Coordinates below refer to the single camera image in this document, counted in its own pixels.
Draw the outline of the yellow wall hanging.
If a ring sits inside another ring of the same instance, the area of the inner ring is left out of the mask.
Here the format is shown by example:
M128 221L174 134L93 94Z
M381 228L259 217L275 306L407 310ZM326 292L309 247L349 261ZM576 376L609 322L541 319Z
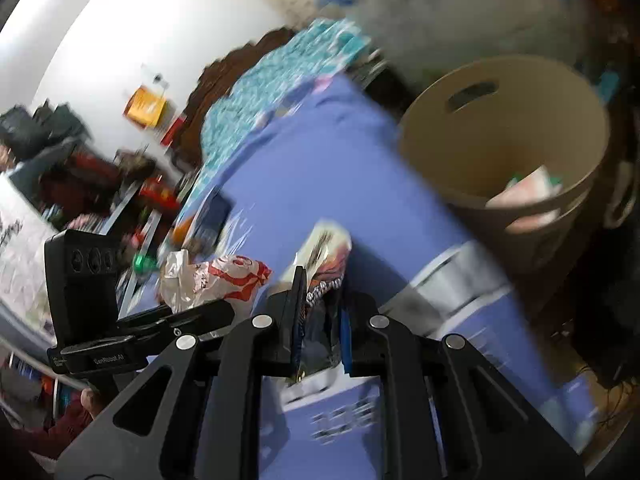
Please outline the yellow wall hanging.
M142 84L130 96L122 114L143 129L156 128L166 103L165 90L157 92Z

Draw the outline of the beige round trash bin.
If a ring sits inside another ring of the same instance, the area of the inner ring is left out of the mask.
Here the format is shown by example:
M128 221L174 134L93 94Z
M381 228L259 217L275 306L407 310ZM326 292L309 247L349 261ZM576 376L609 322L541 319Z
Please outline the beige round trash bin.
M513 273L535 271L570 232L602 164L610 121L589 81L533 55L477 61L431 84L400 122L399 151L477 238ZM559 195L487 208L513 177L545 166ZM520 217L559 209L541 229L506 232Z

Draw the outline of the white tissue pack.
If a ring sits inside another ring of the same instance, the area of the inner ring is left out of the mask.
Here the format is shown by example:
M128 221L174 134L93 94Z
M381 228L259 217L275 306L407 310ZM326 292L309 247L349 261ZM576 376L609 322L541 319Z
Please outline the white tissue pack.
M514 208L533 205L553 198L562 191L562 179L552 177L545 166L539 166L526 177L513 177L504 190L486 203L487 208ZM559 209L520 217L506 227L506 232L532 232L548 226L560 215Z

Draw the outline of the carved wooden headboard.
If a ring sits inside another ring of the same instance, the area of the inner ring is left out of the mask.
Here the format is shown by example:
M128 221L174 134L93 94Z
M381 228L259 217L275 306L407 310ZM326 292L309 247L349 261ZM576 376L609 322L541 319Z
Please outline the carved wooden headboard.
M201 130L209 107L228 96L240 77L266 54L284 46L296 34L296 29L288 27L270 30L259 40L230 51L204 68L180 115L170 144L170 159L174 166L180 170L202 166Z

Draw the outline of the teal patterned blanket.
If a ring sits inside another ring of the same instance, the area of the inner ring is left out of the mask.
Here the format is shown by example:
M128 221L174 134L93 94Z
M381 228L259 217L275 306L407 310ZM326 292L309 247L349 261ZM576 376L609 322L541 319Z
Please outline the teal patterned blanket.
M179 214L193 214L200 196L243 140L285 96L305 82L344 72L372 51L372 40L349 20L318 18L266 54L209 107L201 130L203 163Z

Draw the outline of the red white plastic bag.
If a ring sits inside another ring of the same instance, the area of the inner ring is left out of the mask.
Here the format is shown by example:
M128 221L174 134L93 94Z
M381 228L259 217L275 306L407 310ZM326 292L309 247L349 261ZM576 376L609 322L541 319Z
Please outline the red white plastic bag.
M190 263L185 249L171 252L160 268L158 294L172 312L179 313L224 300L235 318L247 318L258 290L270 279L265 263L240 255Z

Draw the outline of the clear bin blue lid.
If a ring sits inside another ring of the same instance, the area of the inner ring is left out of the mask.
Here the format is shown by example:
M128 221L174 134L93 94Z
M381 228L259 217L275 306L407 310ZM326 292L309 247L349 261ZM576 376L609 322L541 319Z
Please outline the clear bin blue lid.
M533 54L569 66L588 46L586 0L318 0L341 11L421 90L481 58Z

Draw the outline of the dark blue milk carton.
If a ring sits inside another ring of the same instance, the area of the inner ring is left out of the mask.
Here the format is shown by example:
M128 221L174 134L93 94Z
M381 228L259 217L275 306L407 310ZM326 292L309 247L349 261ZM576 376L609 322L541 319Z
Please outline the dark blue milk carton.
M207 195L192 223L190 245L196 252L210 252L216 247L232 208L232 200L218 188Z

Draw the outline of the purple patterned bedsheet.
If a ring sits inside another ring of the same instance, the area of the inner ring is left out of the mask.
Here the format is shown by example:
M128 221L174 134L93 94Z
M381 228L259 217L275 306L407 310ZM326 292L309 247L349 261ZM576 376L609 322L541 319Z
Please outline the purple patterned bedsheet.
M316 226L340 226L349 289L418 336L465 336L581 451L594 430L585 381L553 381L506 274L400 158L393 119L343 76L285 102L215 178L234 205L224 250L282 278ZM382 453L377 379L337 366L292 387L265 380L262 478L377 479Z

